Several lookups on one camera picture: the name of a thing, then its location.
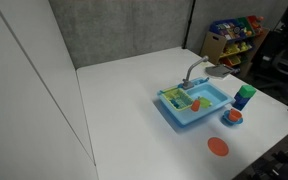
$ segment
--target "tabletop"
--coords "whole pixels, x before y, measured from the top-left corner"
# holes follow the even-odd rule
[[[232,179],[288,134],[287,106],[259,90],[238,126],[220,121],[228,104],[179,128],[156,93],[181,83],[198,59],[173,48],[78,69],[100,180]],[[211,65],[198,65],[191,79]],[[232,97],[245,84],[231,75],[210,82]],[[227,156],[209,151],[211,137],[227,143]]]

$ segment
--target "floor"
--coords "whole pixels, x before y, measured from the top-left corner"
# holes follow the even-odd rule
[[[266,83],[261,80],[255,81],[252,73],[250,73],[246,78],[242,80],[247,82],[248,84],[253,85],[254,87],[258,85],[262,85],[263,83],[264,84]],[[272,89],[272,88],[265,89],[263,90],[263,92],[284,104],[288,103],[288,99],[285,98],[278,89]],[[270,160],[273,160],[273,157],[271,156],[273,153],[278,152],[278,151],[286,151],[286,150],[288,150],[288,135],[284,139],[282,139],[280,142],[278,142],[275,146],[273,146],[270,150],[268,150],[265,154],[263,154],[261,158],[265,158],[270,161]],[[243,172],[237,175],[234,178],[234,180],[247,179],[249,175],[253,175],[253,174],[254,174],[253,168],[249,166]]]

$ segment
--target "toy sink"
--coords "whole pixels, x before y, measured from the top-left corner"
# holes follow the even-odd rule
[[[194,87],[187,90],[184,90],[180,84],[157,93],[180,127],[195,122],[233,101],[231,96],[203,78],[191,82]],[[198,98],[207,99],[211,105],[207,108],[200,107],[197,112],[192,111],[191,106]]]

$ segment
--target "white partition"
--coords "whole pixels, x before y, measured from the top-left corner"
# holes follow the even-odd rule
[[[0,11],[92,156],[76,72],[48,0],[0,0]]]
[[[0,17],[0,180],[97,180],[96,168]]]

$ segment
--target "orange disc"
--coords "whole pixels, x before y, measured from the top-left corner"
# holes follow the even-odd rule
[[[212,137],[208,140],[208,148],[218,155],[218,156],[226,156],[228,154],[228,146],[227,144],[220,138]]]

